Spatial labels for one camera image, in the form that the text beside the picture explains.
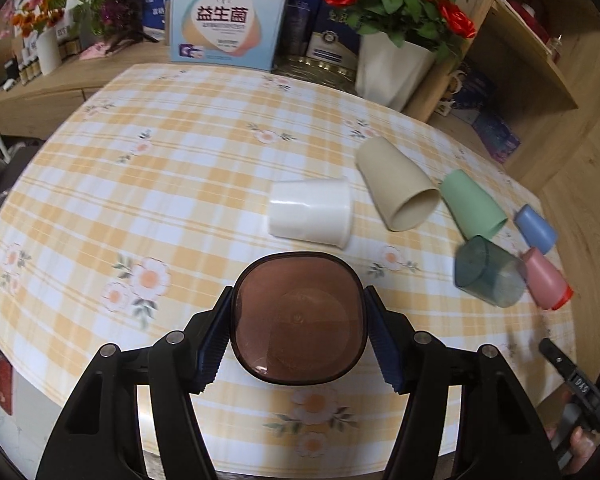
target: white vase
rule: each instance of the white vase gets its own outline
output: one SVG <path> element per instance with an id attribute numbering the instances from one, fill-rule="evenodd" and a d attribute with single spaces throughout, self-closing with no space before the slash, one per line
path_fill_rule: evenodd
<path id="1" fill-rule="evenodd" d="M 401 112 L 435 59 L 430 50 L 407 41 L 396 47 L 384 32 L 362 36 L 356 92 Z"/>
<path id="2" fill-rule="evenodd" d="M 36 40 L 36 51 L 40 61 L 40 70 L 43 75 L 51 74 L 62 64 L 56 28 L 48 28 Z"/>

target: beige cup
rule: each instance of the beige cup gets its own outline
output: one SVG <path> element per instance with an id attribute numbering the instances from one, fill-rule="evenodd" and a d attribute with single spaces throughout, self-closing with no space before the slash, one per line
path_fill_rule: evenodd
<path id="1" fill-rule="evenodd" d="M 406 231 L 424 222 L 440 200 L 427 174 L 384 137 L 360 146 L 356 164 L 390 231 Z"/>

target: metal bolt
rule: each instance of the metal bolt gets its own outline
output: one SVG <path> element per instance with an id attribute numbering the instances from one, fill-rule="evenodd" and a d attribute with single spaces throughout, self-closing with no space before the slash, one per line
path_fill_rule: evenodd
<path id="1" fill-rule="evenodd" d="M 116 346 L 112 345 L 111 343 L 109 343 L 108 345 L 104 345 L 100 349 L 100 355 L 102 357 L 111 357 L 115 353 L 116 353 Z"/>
<path id="2" fill-rule="evenodd" d="M 421 345 L 428 345 L 431 343 L 431 334 L 429 332 L 416 332 L 413 335 L 413 340 Z"/>
<path id="3" fill-rule="evenodd" d="M 482 347 L 482 353 L 487 357 L 496 357 L 496 355 L 498 355 L 498 349 L 493 345 L 485 345 Z"/>
<path id="4" fill-rule="evenodd" d="M 177 345 L 178 343 L 182 343 L 184 341 L 184 332 L 180 330 L 174 330 L 173 332 L 169 332 L 167 334 L 167 343 L 170 345 Z"/>

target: checkered tablecloth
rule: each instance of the checkered tablecloth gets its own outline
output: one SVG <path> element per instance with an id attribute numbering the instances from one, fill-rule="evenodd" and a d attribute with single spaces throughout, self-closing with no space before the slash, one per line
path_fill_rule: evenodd
<path id="1" fill-rule="evenodd" d="M 537 351 L 546 335 L 574 356 L 571 307 L 542 313 L 528 293 L 499 309 L 456 289 L 462 242 L 440 203 L 417 229 L 389 232 L 354 164 L 385 136 L 435 182 L 464 169 L 512 218 L 538 199 L 441 132 L 315 84 L 210 66 L 132 67 L 46 143 L 0 212 L 0 348 L 50 398 L 65 402 L 96 350 L 148 346 L 213 306 L 247 264 L 280 251 L 329 251 L 373 284 L 389 309 L 449 346 L 496 345 L 534 403 L 560 382 Z M 271 181 L 346 177 L 354 193 L 346 249 L 267 234 Z M 494 238 L 526 249 L 509 222 Z M 553 250 L 550 259 L 560 265 Z M 194 398 L 217 469 L 333 477 L 381 470 L 406 398 L 382 380 L 370 345 L 343 378 L 291 388 L 258 381 L 226 352 Z M 146 389 L 143 445 L 157 452 Z M 441 452 L 455 446 L 450 392 Z"/>

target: white cup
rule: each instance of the white cup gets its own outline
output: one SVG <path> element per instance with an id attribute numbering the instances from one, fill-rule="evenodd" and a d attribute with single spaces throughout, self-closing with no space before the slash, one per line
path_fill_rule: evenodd
<path id="1" fill-rule="evenodd" d="M 352 209 L 346 178 L 273 182 L 269 234 L 342 249 L 351 234 Z"/>

